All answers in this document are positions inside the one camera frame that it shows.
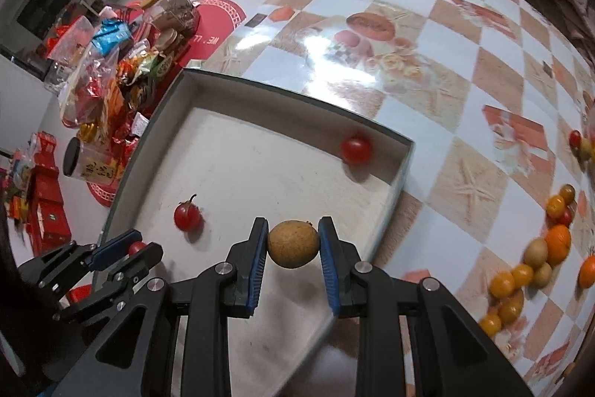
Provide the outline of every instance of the blue snack bag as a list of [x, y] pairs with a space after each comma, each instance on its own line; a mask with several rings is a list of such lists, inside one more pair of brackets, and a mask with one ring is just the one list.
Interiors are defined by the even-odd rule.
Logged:
[[105, 57], [113, 48], [131, 37], [128, 25], [124, 21], [106, 19], [101, 22], [101, 27], [93, 36], [92, 42], [101, 56]]

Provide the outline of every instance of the red cherry tomato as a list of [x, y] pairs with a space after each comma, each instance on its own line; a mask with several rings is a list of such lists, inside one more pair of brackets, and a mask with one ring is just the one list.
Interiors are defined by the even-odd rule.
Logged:
[[128, 247], [128, 255], [134, 256], [138, 251], [147, 247], [147, 245], [142, 241], [135, 241]]
[[578, 130], [572, 130], [568, 136], [568, 144], [572, 148], [579, 148], [581, 146], [581, 132]]
[[341, 144], [341, 159], [348, 165], [362, 165], [372, 158], [372, 144], [360, 135], [346, 138]]
[[558, 224], [563, 224], [566, 227], [568, 227], [572, 223], [572, 219], [573, 219], [572, 211], [570, 210], [570, 208], [567, 207], [566, 209], [564, 209], [564, 212], [562, 213], [562, 215], [560, 217], [558, 217], [558, 220], [556, 222]]
[[192, 204], [192, 199], [196, 197], [194, 194], [188, 201], [180, 202], [174, 212], [174, 223], [180, 231], [189, 232], [197, 229], [201, 222], [202, 216], [198, 207]]

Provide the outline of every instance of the blue gripper pad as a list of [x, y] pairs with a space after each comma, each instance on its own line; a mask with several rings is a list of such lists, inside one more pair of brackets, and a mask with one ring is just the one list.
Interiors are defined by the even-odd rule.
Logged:
[[102, 244], [95, 249], [87, 259], [87, 266], [90, 271], [103, 271], [113, 263], [122, 259], [128, 254], [130, 244], [142, 241], [143, 236], [136, 229], [129, 229], [125, 233], [114, 237], [109, 242]]
[[334, 258], [332, 257], [331, 242], [329, 237], [336, 238], [334, 225], [330, 217], [323, 217], [318, 223], [318, 236], [320, 237], [320, 262], [322, 263], [322, 275], [324, 276], [324, 286], [327, 289], [328, 306], [331, 307], [332, 314], [338, 316], [341, 309], [341, 302], [338, 294], [338, 276], [335, 268]]
[[260, 297], [260, 290], [263, 285], [264, 265], [267, 261], [267, 236], [268, 222], [265, 220], [258, 235], [258, 244], [250, 269], [248, 302], [246, 303], [246, 309], [250, 315], [254, 314], [254, 310], [258, 306], [258, 298]]

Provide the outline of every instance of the label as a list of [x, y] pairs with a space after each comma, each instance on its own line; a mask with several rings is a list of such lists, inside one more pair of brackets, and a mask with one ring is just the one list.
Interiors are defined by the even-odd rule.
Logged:
[[100, 160], [87, 158], [81, 167], [81, 177], [87, 182], [106, 186], [114, 180], [116, 169], [117, 162], [115, 161], [107, 164]]

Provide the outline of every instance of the checkered tablecloth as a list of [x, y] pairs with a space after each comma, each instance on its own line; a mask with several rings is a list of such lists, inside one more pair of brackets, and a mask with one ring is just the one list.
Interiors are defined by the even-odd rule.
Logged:
[[[595, 304], [595, 289], [575, 289], [594, 243], [593, 195], [567, 145], [570, 130], [585, 128], [594, 78], [555, 27], [523, 0], [267, 0], [203, 66], [308, 94], [413, 139], [375, 263], [413, 281], [431, 274], [477, 319], [492, 276], [520, 262], [544, 233], [548, 197], [571, 183], [570, 255], [495, 338], [535, 395], [551, 395]], [[355, 322], [338, 325], [318, 365], [351, 368], [355, 334]], [[294, 378], [286, 392], [316, 395], [307, 380]]]

